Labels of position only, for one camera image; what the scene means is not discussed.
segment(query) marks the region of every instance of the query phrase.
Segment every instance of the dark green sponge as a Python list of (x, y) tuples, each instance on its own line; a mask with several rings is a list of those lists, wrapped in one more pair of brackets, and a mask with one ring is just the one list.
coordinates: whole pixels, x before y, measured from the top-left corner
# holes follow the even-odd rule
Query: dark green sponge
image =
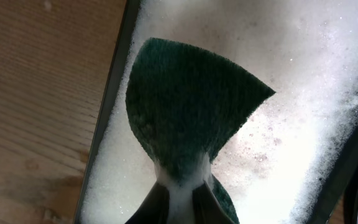
[(154, 162), (186, 179), (212, 160), (274, 91), (228, 59), (188, 44), (151, 38), (132, 66), (129, 124)]

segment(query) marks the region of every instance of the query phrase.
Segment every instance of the black tray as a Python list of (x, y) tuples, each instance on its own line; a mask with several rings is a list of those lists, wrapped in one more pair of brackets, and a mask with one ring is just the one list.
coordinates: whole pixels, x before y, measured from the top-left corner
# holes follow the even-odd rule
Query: black tray
[[(132, 32), (135, 27), (137, 13), (139, 11), (141, 0), (127, 0), (124, 15), (121, 21), (121, 27), (118, 34), (116, 48), (112, 58), (110, 71), (104, 90), (101, 109), (98, 122), (93, 136), (88, 163), (86, 165), (84, 181), (81, 189), (81, 195), (75, 213), (74, 224), (81, 224), (81, 211), (88, 186), (91, 169), (98, 154), (100, 142), (103, 139), (104, 131), (108, 125), (112, 108), (115, 104), (119, 84), (126, 64), (129, 47), (132, 41)], [(323, 188), (318, 196), (318, 200), (313, 207), (312, 216), (307, 223), (326, 223), (329, 219), (335, 204), (345, 190), (351, 177), (358, 166), (358, 127), (345, 143), (341, 155), (338, 157), (334, 168), (323, 184)]]

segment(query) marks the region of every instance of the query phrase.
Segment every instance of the wooden table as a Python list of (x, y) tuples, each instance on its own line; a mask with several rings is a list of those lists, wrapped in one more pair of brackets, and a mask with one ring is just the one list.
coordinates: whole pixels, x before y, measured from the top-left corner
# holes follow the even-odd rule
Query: wooden table
[(0, 224), (71, 223), (124, 5), (0, 0)]

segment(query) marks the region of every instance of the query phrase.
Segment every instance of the sponge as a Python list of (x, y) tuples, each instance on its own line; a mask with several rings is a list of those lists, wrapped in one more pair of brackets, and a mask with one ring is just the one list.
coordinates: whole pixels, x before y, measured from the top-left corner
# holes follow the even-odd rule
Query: sponge
[[(132, 132), (145, 152), (181, 186), (200, 168), (200, 157), (212, 163), (249, 115), (273, 94), (224, 57), (151, 38), (132, 66), (126, 107)], [(214, 182), (213, 193), (223, 210), (238, 220), (227, 192)]]

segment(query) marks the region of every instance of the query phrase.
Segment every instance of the soapy water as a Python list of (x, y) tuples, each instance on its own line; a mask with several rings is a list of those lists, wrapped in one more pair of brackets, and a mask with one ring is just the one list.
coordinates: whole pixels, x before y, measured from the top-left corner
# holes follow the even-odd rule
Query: soapy water
[(149, 37), (227, 57), (277, 93), (212, 165), (241, 223), (303, 223), (358, 122), (358, 1), (144, 0), (84, 201), (83, 223), (124, 223), (156, 181), (125, 92)]

